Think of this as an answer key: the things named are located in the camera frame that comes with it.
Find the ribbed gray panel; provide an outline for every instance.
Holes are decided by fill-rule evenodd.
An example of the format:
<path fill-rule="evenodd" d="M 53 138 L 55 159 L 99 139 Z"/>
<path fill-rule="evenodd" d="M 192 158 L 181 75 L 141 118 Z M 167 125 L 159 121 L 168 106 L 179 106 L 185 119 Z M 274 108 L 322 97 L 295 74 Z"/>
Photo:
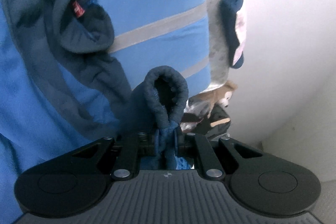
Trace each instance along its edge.
<path fill-rule="evenodd" d="M 275 219 L 249 212 L 236 203 L 224 185 L 199 177 L 196 170 L 148 171 L 116 182 L 96 206 L 63 219 L 30 214 L 17 224 L 321 224 L 305 213 Z"/>

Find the gray stripe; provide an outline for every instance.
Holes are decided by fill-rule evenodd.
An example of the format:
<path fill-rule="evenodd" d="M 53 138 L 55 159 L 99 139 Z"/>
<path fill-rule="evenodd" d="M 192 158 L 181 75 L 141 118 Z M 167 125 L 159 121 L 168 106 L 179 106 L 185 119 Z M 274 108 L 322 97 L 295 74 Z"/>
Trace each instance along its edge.
<path fill-rule="evenodd" d="M 167 17 L 151 24 L 139 27 L 132 31 L 115 37 L 113 45 L 108 53 L 116 52 L 124 48 L 136 45 L 154 37 L 176 31 L 192 23 L 195 23 L 207 15 L 206 2 L 181 14 Z"/>
<path fill-rule="evenodd" d="M 195 73 L 201 71 L 202 69 L 204 69 L 208 64 L 209 64 L 209 57 L 207 56 L 200 62 L 196 63 L 194 66 L 191 66 L 187 68 L 186 70 L 182 71 L 181 74 L 184 78 L 188 78 L 194 75 Z"/>

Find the clothing label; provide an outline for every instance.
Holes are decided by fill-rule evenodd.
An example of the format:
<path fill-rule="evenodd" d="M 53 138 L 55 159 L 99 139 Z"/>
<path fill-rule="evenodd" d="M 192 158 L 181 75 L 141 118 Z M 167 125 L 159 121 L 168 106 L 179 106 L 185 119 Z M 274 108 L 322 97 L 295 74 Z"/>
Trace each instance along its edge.
<path fill-rule="evenodd" d="M 77 18 L 84 15 L 85 10 L 79 5 L 79 3 L 76 0 L 72 3 L 72 6 L 73 6 L 73 11 L 75 12 Z"/>
<path fill-rule="evenodd" d="M 233 59 L 233 64 L 236 64 L 239 58 L 242 56 L 245 41 L 246 41 L 246 10 L 245 10 L 245 2 L 243 2 L 243 6 L 236 14 L 236 26 L 235 31 L 237 38 L 239 40 L 240 45 L 236 49 L 235 56 Z"/>

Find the beige strip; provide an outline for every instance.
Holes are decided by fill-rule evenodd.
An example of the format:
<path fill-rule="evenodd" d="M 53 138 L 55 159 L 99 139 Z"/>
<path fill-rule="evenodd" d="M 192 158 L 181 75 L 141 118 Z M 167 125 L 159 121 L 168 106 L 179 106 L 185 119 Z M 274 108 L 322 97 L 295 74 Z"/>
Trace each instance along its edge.
<path fill-rule="evenodd" d="M 212 122 L 212 123 L 210 124 L 210 126 L 211 126 L 211 127 L 215 127 L 215 126 L 217 126 L 217 125 L 219 125 L 219 124 L 227 123 L 227 122 L 229 122 L 229 121 L 230 121 L 230 118 L 221 119 L 221 120 L 219 120 L 219 121 Z"/>
<path fill-rule="evenodd" d="M 136 45 L 146 40 L 176 31 L 195 23 L 207 15 L 206 2 L 186 12 L 167 17 L 115 37 L 108 53 Z"/>
<path fill-rule="evenodd" d="M 188 78 L 200 70 L 204 69 L 209 64 L 209 57 L 205 57 L 200 62 L 196 63 L 194 66 L 187 68 L 186 70 L 180 72 L 184 78 Z"/>

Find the brown plush toy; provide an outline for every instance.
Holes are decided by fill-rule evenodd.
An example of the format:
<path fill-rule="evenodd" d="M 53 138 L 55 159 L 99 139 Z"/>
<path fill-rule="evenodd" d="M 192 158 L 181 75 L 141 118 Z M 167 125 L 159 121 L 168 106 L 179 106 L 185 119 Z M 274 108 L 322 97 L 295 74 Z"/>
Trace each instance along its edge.
<path fill-rule="evenodd" d="M 192 98 L 202 101 L 209 101 L 210 102 L 209 115 L 210 115 L 215 103 L 218 103 L 222 108 L 227 107 L 229 104 L 228 101 L 230 100 L 233 92 L 237 88 L 238 86 L 235 83 L 228 80 L 222 87 L 204 93 L 199 93 L 198 95 Z"/>

